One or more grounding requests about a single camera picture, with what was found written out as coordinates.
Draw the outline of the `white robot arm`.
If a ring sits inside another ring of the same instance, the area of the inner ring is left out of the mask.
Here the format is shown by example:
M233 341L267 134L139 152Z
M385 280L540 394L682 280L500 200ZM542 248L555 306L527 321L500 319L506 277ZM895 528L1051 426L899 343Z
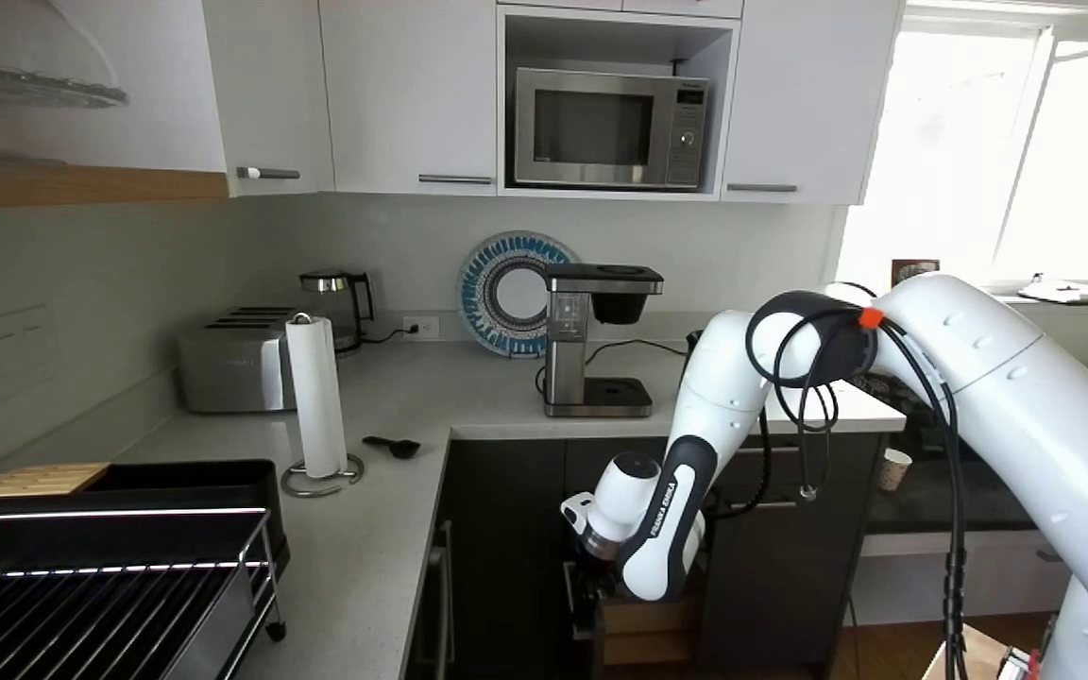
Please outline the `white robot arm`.
M699 333L666 458L612 466L559 503L584 553L639 600L670 600L702 540L702 503L769 399L853 375L901 380L1016 496L1070 567L1039 680L1088 680L1088 365L1022 315L945 277L911 277L870 306L785 290L720 311Z

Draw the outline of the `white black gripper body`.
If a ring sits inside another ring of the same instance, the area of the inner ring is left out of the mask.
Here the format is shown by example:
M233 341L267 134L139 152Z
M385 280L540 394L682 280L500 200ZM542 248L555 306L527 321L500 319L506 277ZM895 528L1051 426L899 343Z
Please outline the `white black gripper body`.
M653 484L653 458L619 453L599 470L588 491L573 491L559 503L559 518L592 559L612 563L617 553L633 535Z

